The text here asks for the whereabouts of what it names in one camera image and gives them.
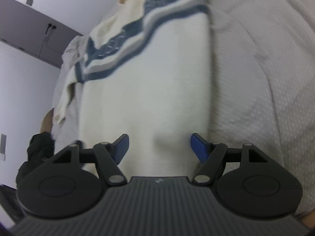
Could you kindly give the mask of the grey dotted bed sheet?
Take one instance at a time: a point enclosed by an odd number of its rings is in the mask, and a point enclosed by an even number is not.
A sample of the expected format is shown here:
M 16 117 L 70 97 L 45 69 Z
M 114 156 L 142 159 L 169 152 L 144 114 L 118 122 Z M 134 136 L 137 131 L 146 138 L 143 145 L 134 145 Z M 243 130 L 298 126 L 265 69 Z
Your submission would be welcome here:
M 298 215 L 314 209 L 314 0 L 207 0 L 210 114 L 207 140 L 250 142 L 303 187 Z M 66 77 L 85 50 L 74 38 L 62 56 L 57 107 Z M 55 150 L 79 140 L 82 85 L 71 88 L 64 124 L 54 121 Z

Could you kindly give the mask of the purple grey headboard panel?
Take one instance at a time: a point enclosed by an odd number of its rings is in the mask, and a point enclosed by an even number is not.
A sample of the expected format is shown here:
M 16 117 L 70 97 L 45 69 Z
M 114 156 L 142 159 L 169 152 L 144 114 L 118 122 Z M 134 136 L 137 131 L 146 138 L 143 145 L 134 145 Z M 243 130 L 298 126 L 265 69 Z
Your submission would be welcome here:
M 62 65 L 62 55 L 81 33 L 15 0 L 1 0 L 1 41 L 54 67 Z M 51 23 L 57 28 L 45 31 Z

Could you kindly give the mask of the white fleece blue striped garment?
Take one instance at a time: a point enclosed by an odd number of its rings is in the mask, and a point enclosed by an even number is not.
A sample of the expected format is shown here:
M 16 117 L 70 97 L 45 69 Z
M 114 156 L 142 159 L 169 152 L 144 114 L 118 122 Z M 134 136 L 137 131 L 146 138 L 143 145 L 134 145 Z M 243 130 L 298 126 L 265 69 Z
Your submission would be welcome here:
M 119 0 L 71 67 L 54 121 L 64 124 L 81 84 L 79 139 L 87 147 L 128 134 L 125 176 L 192 176 L 192 133 L 210 114 L 207 0 Z

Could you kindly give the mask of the small grey wall switch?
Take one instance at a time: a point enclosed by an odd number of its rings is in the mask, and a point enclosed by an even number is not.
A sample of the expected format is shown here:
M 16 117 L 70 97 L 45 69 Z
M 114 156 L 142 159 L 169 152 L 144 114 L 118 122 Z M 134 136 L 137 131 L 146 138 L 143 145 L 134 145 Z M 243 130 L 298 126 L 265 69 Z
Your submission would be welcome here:
M 32 6 L 33 0 L 27 0 L 27 1 L 26 1 L 26 4 L 29 5 L 29 6 Z

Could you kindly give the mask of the black clothing pile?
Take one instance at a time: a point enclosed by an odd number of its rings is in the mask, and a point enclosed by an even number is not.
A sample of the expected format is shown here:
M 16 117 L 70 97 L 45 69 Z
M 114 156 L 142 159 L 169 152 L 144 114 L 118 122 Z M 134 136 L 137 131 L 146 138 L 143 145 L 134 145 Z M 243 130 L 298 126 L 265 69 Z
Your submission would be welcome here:
M 21 165 L 16 176 L 17 186 L 29 173 L 40 166 L 44 160 L 51 158 L 54 150 L 55 141 L 49 132 L 33 135 L 27 149 L 27 161 Z

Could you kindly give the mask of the black earphones on headboard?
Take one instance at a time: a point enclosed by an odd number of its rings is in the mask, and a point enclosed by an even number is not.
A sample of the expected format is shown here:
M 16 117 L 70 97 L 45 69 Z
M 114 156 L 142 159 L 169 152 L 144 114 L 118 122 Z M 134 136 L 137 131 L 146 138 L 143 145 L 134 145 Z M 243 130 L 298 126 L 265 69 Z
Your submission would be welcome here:
M 57 28 L 57 27 L 56 27 L 55 25 L 49 23 L 49 24 L 47 25 L 47 29 L 46 29 L 46 31 L 45 31 L 45 34 L 47 34 L 50 30 L 55 30 L 56 28 Z

